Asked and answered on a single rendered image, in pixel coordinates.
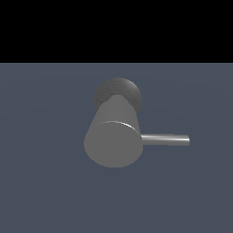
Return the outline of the grey cylinder pusher tool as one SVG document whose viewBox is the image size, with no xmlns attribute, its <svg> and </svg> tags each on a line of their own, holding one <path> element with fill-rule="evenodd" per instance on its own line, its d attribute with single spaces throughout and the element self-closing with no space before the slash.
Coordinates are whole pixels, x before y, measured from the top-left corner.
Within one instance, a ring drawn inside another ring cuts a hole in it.
<svg viewBox="0 0 233 233">
<path fill-rule="evenodd" d="M 130 80 L 113 77 L 94 95 L 96 115 L 86 133 L 87 155 L 103 167 L 125 167 L 142 154 L 137 114 L 142 107 L 138 87 Z"/>
</svg>

